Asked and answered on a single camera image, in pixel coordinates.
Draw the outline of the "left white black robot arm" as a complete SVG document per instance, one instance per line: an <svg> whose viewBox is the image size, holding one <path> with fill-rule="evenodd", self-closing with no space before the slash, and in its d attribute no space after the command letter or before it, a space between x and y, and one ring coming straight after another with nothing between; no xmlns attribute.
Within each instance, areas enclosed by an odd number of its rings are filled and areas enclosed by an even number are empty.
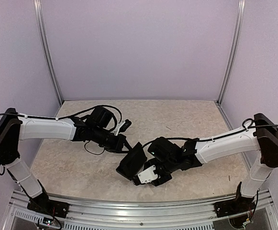
<svg viewBox="0 0 278 230"><path fill-rule="evenodd" d="M0 114L0 166L3 166L33 204L48 213L52 201L44 196L41 183L21 160L18 144L27 139L62 139L73 142L94 142L107 152L127 153L131 146L123 132L132 124L117 119L110 105L92 108L64 117L42 117L21 114L9 108Z"/></svg>

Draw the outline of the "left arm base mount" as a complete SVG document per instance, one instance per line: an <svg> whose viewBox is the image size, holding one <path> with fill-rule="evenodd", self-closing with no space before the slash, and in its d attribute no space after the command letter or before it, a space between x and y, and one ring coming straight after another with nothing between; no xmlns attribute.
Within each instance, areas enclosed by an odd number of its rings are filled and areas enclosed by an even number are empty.
<svg viewBox="0 0 278 230"><path fill-rule="evenodd" d="M47 214L52 217L59 217L59 218L66 218L68 210L69 210L69 203L56 201L49 199L47 192L45 191L43 185L38 180L41 188L42 193L37 196L36 198L30 199L30 202L27 205L29 210Z"/></svg>

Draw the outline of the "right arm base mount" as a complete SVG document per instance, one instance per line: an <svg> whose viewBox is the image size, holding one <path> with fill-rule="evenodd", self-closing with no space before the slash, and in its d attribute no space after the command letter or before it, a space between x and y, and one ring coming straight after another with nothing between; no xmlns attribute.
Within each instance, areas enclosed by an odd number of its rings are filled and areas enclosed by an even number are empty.
<svg viewBox="0 0 278 230"><path fill-rule="evenodd" d="M242 196L241 185L242 182L240 182L237 187L235 198L216 202L214 204L214 210L218 218L239 214L242 212L247 212L249 209L254 209L254 197L247 198Z"/></svg>

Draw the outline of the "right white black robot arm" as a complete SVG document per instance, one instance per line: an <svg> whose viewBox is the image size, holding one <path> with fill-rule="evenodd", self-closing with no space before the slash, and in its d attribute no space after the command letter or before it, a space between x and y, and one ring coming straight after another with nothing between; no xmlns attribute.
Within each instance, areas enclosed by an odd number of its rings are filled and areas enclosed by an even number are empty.
<svg viewBox="0 0 278 230"><path fill-rule="evenodd" d="M238 187L239 195L230 202L232 211L240 213L278 167L278 125L258 113L246 119L238 129L207 139L189 138L182 147L172 143L170 138L156 138L147 151L153 158L145 163L139 181L155 186L170 180L176 170L185 171L240 152L257 151L249 175Z"/></svg>

